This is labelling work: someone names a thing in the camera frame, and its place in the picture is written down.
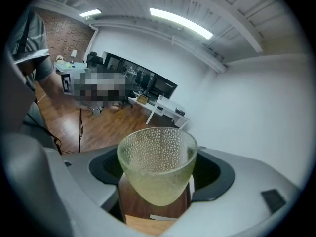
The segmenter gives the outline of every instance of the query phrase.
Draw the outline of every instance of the brick wall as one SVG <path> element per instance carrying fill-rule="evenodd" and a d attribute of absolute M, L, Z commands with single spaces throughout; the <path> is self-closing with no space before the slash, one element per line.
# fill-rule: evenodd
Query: brick wall
<path fill-rule="evenodd" d="M 56 62 L 57 55 L 62 55 L 65 61 L 71 61 L 70 55 L 73 50 L 77 50 L 74 61 L 81 62 L 94 30 L 82 22 L 50 10 L 32 10 L 44 21 L 52 62 Z"/>

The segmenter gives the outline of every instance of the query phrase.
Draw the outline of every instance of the fluorescent ceiling light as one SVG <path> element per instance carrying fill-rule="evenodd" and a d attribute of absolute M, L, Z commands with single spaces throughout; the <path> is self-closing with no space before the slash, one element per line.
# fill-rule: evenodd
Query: fluorescent ceiling light
<path fill-rule="evenodd" d="M 87 17 L 87 16 L 91 16 L 91 15 L 95 15 L 95 14 L 100 14 L 100 13 L 101 13 L 100 10 L 95 9 L 95 10 L 87 11 L 87 12 L 85 12 L 85 13 L 81 13 L 81 14 L 79 14 L 79 16 L 81 16 L 81 17 Z"/>
<path fill-rule="evenodd" d="M 176 22 L 180 25 L 183 25 L 187 28 L 190 28 L 191 30 L 197 32 L 198 34 L 201 34 L 204 38 L 208 39 L 212 37 L 212 33 L 208 31 L 207 29 L 203 28 L 202 26 L 199 26 L 198 24 L 190 21 L 189 19 L 186 19 L 184 17 L 178 16 L 176 14 L 164 11 L 164 10 L 158 10 L 150 8 L 150 13 L 153 16 L 157 16 L 160 18 L 165 18 L 168 20 L 171 20 L 173 22 Z"/>

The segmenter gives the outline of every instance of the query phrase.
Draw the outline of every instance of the ceiling beam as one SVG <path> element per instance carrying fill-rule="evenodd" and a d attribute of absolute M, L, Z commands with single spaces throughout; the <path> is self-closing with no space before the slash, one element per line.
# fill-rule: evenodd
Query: ceiling beam
<path fill-rule="evenodd" d="M 79 16 L 80 12 L 78 10 L 61 2 L 57 2 L 55 0 L 33 0 L 31 2 L 31 6 L 51 10 L 62 15 L 71 17 L 73 19 L 76 19 L 84 24 L 88 24 L 83 17 Z"/>
<path fill-rule="evenodd" d="M 195 0 L 206 7 L 211 7 L 216 14 L 233 25 L 251 44 L 257 53 L 263 51 L 263 38 L 257 29 L 236 8 L 224 0 Z"/>
<path fill-rule="evenodd" d="M 192 1 L 196 1 L 206 6 L 207 8 L 211 8 L 212 11 L 216 12 L 224 20 L 234 26 L 246 38 L 246 40 L 250 43 L 250 45 L 255 49 L 257 53 L 263 51 L 263 38 L 256 30 L 256 28 L 247 20 L 247 18 L 243 16 L 235 7 L 231 6 L 224 0 L 190 0 L 190 4 L 192 3 Z M 83 1 L 79 1 L 75 3 L 74 6 L 76 7 L 83 3 Z"/>
<path fill-rule="evenodd" d="M 90 25 L 96 27 L 107 26 L 127 28 L 130 30 L 141 31 L 146 34 L 151 34 L 158 38 L 167 40 L 171 42 L 171 44 L 182 47 L 218 73 L 224 73 L 227 69 L 219 60 L 214 57 L 214 53 L 204 47 L 202 44 L 196 42 L 193 43 L 192 41 L 184 39 L 181 36 L 175 36 L 174 34 L 166 33 L 166 31 L 162 31 L 149 25 L 146 20 L 135 21 L 135 19 L 98 19 L 89 20 L 89 23 Z"/>
<path fill-rule="evenodd" d="M 185 0 L 185 4 L 184 4 L 183 10 L 182 10 L 184 15 L 188 16 L 192 2 L 193 2 L 193 0 Z"/>

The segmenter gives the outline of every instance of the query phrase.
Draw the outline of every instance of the person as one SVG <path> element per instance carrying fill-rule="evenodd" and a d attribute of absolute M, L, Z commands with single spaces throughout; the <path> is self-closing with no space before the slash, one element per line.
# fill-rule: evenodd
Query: person
<path fill-rule="evenodd" d="M 27 8 L 13 28 L 7 41 L 7 47 L 12 55 L 48 49 L 45 25 L 40 16 Z M 50 57 L 46 58 L 33 72 L 26 76 L 26 85 L 34 94 L 35 81 L 40 84 L 51 99 L 61 104 L 80 106 L 73 96 L 64 94 L 61 77 L 54 71 Z M 47 129 L 37 100 L 31 104 L 20 133 L 34 137 L 44 147 L 59 149 L 56 145 L 56 138 L 52 137 Z"/>

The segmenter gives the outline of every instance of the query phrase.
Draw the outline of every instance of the white wall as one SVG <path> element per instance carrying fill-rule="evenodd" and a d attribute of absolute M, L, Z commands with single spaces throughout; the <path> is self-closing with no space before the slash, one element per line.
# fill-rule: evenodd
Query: white wall
<path fill-rule="evenodd" d="M 302 187 L 314 161 L 310 68 L 294 55 L 231 63 L 225 74 L 208 78 L 189 132 L 200 146 L 259 159 Z"/>
<path fill-rule="evenodd" d="M 171 42 L 138 31 L 100 27 L 91 50 L 103 51 L 143 66 L 178 85 L 172 100 L 184 105 L 199 86 L 208 67 Z"/>
<path fill-rule="evenodd" d="M 249 43 L 238 45 L 238 48 L 226 52 L 224 63 L 230 63 L 251 57 L 278 55 L 278 54 L 310 54 L 310 44 L 304 35 L 290 35 L 262 42 L 263 52 L 258 54 Z"/>

